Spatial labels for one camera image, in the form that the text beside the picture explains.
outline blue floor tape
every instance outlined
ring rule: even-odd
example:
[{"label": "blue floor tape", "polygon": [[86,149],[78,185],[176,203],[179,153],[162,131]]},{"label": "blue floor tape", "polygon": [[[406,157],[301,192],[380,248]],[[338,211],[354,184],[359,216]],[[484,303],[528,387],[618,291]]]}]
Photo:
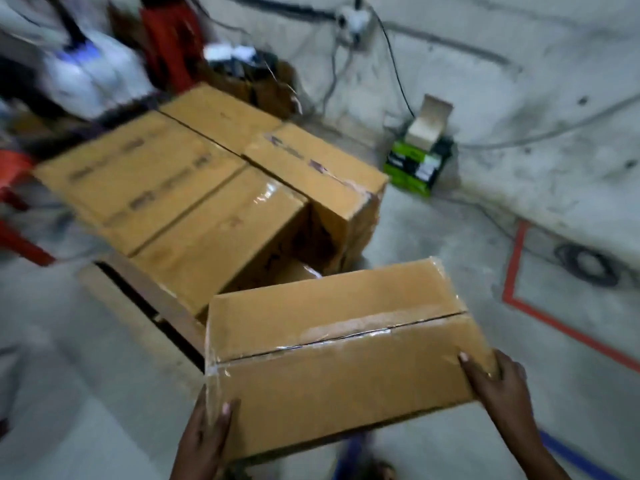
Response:
[{"label": "blue floor tape", "polygon": [[622,480],[621,478],[604,471],[590,460],[587,460],[580,453],[576,453],[571,448],[560,443],[560,441],[542,430],[540,430],[540,437],[542,437],[542,443],[551,453],[555,453],[563,460],[571,463],[574,467],[583,471],[594,480]]}]

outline green and black box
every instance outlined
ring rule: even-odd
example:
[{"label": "green and black box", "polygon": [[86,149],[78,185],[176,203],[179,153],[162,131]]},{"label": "green and black box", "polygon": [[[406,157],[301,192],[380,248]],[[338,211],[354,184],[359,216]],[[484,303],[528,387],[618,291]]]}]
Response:
[{"label": "green and black box", "polygon": [[384,171],[397,187],[429,196],[452,147],[453,140],[445,136],[429,152],[398,139],[387,156]]}]

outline red floor tape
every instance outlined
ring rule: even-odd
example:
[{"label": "red floor tape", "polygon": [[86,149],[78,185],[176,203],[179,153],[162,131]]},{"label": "red floor tape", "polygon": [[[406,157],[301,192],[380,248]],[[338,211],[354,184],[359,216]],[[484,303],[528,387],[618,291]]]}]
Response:
[{"label": "red floor tape", "polygon": [[556,330],[561,331],[572,339],[577,340],[578,342],[591,347],[601,354],[606,355],[610,359],[613,359],[619,364],[628,367],[632,371],[640,373],[640,362],[638,362],[636,359],[629,357],[629,355],[626,355],[619,350],[603,344],[602,342],[597,341],[596,339],[586,335],[585,333],[560,322],[560,320],[556,319],[555,317],[531,306],[528,303],[525,303],[523,300],[515,296],[515,286],[518,279],[518,272],[520,270],[520,260],[522,258],[524,239],[530,226],[531,224],[526,221],[520,221],[520,224],[518,226],[518,231],[516,233],[513,245],[513,253],[511,254],[511,259],[509,259],[509,265],[507,266],[507,276],[505,278],[504,288],[502,290],[502,301],[507,305],[513,306],[521,312],[532,316],[536,320],[542,323],[546,323]]}]

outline white wall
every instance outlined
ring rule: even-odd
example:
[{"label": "white wall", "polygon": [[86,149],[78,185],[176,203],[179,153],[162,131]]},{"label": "white wall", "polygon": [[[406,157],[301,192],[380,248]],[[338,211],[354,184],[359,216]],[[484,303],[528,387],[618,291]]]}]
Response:
[{"label": "white wall", "polygon": [[[286,1],[327,8],[345,0]],[[389,35],[414,111],[425,92],[455,105],[450,126],[462,143],[464,187],[640,267],[640,168],[627,168],[640,158],[640,104],[634,104],[640,0],[367,1],[394,29]],[[311,100],[325,94],[332,77],[329,24],[288,20],[230,0],[202,3],[214,18],[249,31],[254,44],[293,62]],[[216,35],[249,41],[224,29]],[[340,49],[339,70],[346,58]],[[578,104],[583,96],[588,102]],[[629,98],[628,107],[590,120]],[[326,119],[374,138],[385,122],[406,115],[377,30],[370,50],[356,54],[340,80]],[[371,132],[356,131],[360,127]],[[562,134],[482,148],[548,132]]]}]

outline person's left hand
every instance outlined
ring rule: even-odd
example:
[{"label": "person's left hand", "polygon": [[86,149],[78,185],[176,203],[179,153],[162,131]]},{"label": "person's left hand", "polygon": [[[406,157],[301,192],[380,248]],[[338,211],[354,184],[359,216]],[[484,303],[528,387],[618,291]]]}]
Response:
[{"label": "person's left hand", "polygon": [[205,426],[205,388],[202,388],[187,427],[178,444],[170,480],[212,480],[220,466],[222,450],[227,440],[231,416],[237,403],[225,403],[214,430],[203,436]]}]

